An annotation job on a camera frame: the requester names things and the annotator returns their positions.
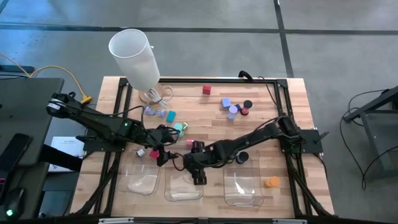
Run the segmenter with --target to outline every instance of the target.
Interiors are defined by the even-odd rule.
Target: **clear plastic container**
[[[159,183],[160,167],[156,165],[154,159],[149,157],[151,149],[143,149],[145,156],[142,158],[136,154],[140,149],[128,152],[121,169],[118,190],[150,195]]]
[[[182,167],[182,159],[175,160],[177,167]],[[170,202],[179,200],[198,200],[203,196],[203,186],[194,185],[191,174],[187,170],[178,171],[173,162],[165,165],[166,186],[164,197]]]
[[[232,206],[260,206],[261,193],[258,154],[250,155],[244,164],[234,161],[224,166],[224,199]]]

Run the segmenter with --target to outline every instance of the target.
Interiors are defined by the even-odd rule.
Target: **white paper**
[[[51,147],[80,158],[85,155],[85,152],[83,152],[84,145],[75,137],[53,137],[51,142]],[[50,164],[49,172],[71,172],[71,170]]]

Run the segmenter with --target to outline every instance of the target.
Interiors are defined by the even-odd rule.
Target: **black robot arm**
[[[103,114],[74,99],[75,93],[54,93],[46,107],[47,113],[56,118],[72,119],[93,130],[100,141],[109,144],[133,142],[159,151],[157,165],[162,166],[176,156],[164,151],[165,144],[173,144],[179,131],[163,124],[155,129],[145,129],[141,121],[122,118],[117,114]]]
[[[239,151],[255,146],[269,139],[280,139],[291,145],[299,145],[303,139],[293,119],[281,116],[266,121],[253,132],[234,140],[220,140],[208,146],[203,142],[194,141],[191,153],[183,156],[184,168],[192,175],[195,185],[205,185],[206,167],[220,168],[233,160]]]

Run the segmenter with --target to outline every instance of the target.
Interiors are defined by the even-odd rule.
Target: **gray floor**
[[[280,0],[280,6],[286,29],[398,29],[398,1],[393,0]],[[0,13],[0,23],[278,28],[272,0],[9,0]],[[24,65],[66,67],[77,76],[86,94],[98,96],[103,76],[121,75],[108,52],[108,42],[114,34],[3,29],[0,51]],[[159,70],[165,76],[235,77],[240,70],[254,76],[287,76],[279,34],[148,32],[147,35],[154,46]],[[294,77],[305,79],[314,122],[320,131],[330,132],[323,141],[324,160],[336,214],[397,222],[398,178],[370,182],[363,191],[359,170],[343,145],[338,125],[352,96],[397,85],[398,35],[287,34],[287,43]],[[0,63],[7,62],[0,58]],[[46,70],[39,77],[63,77],[64,92],[78,92],[73,80],[62,71]],[[360,97],[354,106],[376,95]],[[52,136],[75,136],[83,132],[73,121],[53,119],[46,142]],[[359,163],[366,167],[374,154],[364,131],[344,124],[343,132]]]

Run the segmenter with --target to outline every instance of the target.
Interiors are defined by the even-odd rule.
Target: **cyan cube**
[[[229,100],[229,98],[222,98],[221,103],[223,104],[223,109],[228,109],[231,106],[231,100]]]
[[[170,111],[169,114],[167,115],[166,121],[167,122],[173,122],[175,118],[175,112],[174,111]]]

